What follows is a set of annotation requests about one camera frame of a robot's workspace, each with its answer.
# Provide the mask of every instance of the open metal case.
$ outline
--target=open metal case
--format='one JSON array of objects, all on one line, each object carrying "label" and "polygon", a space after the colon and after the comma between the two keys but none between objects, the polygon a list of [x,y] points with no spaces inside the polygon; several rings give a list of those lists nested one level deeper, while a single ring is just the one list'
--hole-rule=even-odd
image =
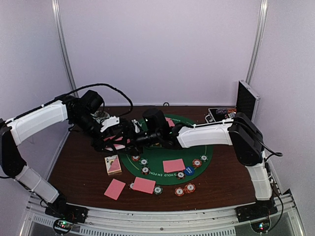
[{"label": "open metal case", "polygon": [[209,108],[205,117],[208,123],[233,118],[236,112],[244,113],[252,122],[256,118],[260,96],[244,80],[238,83],[236,106]]}]

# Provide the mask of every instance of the poker chip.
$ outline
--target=poker chip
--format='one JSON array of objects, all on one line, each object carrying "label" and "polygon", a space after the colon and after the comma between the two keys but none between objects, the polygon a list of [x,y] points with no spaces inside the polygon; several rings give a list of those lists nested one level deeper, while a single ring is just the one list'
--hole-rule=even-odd
[{"label": "poker chip", "polygon": [[185,175],[187,176],[192,176],[195,173],[195,170],[193,169],[193,167],[188,166],[186,167],[186,169],[184,170]]},{"label": "poker chip", "polygon": [[196,186],[193,183],[186,184],[184,187],[186,193],[193,193],[196,190]]},{"label": "poker chip", "polygon": [[185,191],[181,188],[181,187],[178,187],[175,189],[175,195],[178,196],[178,197],[181,197],[185,194]]},{"label": "poker chip", "polygon": [[143,166],[146,166],[149,164],[149,161],[147,159],[141,159],[140,160],[140,164],[143,165]]},{"label": "poker chip", "polygon": [[160,186],[155,186],[154,187],[154,193],[155,194],[160,195],[162,192],[163,192],[162,187],[160,187]]},{"label": "poker chip", "polygon": [[133,190],[133,185],[134,185],[134,183],[131,182],[131,183],[129,184],[129,189]]},{"label": "poker chip", "polygon": [[131,157],[133,161],[138,161],[140,160],[140,156],[132,156]]},{"label": "poker chip", "polygon": [[202,155],[200,157],[200,160],[203,161],[203,162],[206,162],[206,161],[208,161],[208,157],[206,155]]},{"label": "poker chip", "polygon": [[150,169],[149,169],[149,167],[143,167],[142,169],[141,169],[141,173],[143,174],[143,175],[148,175],[149,173],[150,173]]},{"label": "poker chip", "polygon": [[194,159],[194,160],[192,161],[192,165],[193,165],[194,167],[198,168],[198,167],[200,167],[200,166],[202,165],[202,162],[201,162],[200,160],[198,160],[198,159]]},{"label": "poker chip", "polygon": [[177,179],[184,179],[185,176],[186,176],[185,173],[182,172],[182,171],[179,171],[179,172],[176,173],[176,178]]}]

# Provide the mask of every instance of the table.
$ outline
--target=table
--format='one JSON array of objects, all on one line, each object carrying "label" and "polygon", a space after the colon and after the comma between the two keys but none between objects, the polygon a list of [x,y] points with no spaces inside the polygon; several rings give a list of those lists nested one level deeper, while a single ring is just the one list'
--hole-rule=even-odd
[{"label": "table", "polygon": [[[141,119],[149,106],[134,107],[126,116]],[[204,123],[207,107],[165,106],[158,107],[166,114],[190,118],[196,123]],[[118,115],[128,107],[109,107],[110,115]],[[233,147],[214,146],[213,158],[204,173],[192,182],[196,191],[177,197],[176,185],[163,186],[161,195],[145,194],[128,189],[134,176],[122,165],[122,173],[108,176],[104,163],[104,153],[95,152],[90,146],[91,139],[81,132],[71,132],[55,164],[49,182],[62,191],[72,204],[134,211],[177,211],[209,209],[235,206],[255,201],[250,175],[241,165]],[[117,201],[104,196],[113,178],[126,184]]]}]

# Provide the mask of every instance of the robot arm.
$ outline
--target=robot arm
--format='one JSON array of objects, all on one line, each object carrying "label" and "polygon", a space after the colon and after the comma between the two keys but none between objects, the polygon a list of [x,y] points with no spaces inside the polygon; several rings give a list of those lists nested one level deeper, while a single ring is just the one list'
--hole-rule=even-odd
[{"label": "robot arm", "polygon": [[96,151],[137,155],[142,148],[160,143],[164,148],[183,149],[199,145],[233,145],[238,160],[248,169],[258,202],[270,202],[272,191],[265,168],[262,135],[244,115],[223,122],[187,126],[182,123],[169,127],[162,111],[155,108],[143,114],[148,130],[142,130],[135,120],[111,117],[102,124],[91,114],[103,99],[89,90],[81,98],[60,97],[25,116],[0,120],[0,165],[4,173],[35,192],[62,215],[68,215],[66,197],[31,169],[20,156],[17,146],[31,135],[57,122],[68,120],[92,138]]}]

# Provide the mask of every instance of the white wall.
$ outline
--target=white wall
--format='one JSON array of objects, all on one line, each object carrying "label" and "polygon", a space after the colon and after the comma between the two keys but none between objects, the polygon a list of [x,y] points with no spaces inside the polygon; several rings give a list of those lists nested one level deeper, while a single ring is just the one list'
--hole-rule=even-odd
[{"label": "white wall", "polygon": [[[50,0],[0,3],[0,117],[8,119],[69,91]],[[47,176],[67,124],[56,124],[19,146],[27,163]],[[16,236],[29,194],[0,179],[1,235]]]},{"label": "white wall", "polygon": [[251,86],[262,96],[256,123],[284,153],[272,162],[290,188],[307,235],[315,231],[315,1],[269,1]]},{"label": "white wall", "polygon": [[60,1],[77,86],[109,83],[136,105],[235,104],[259,10],[260,0]]}]

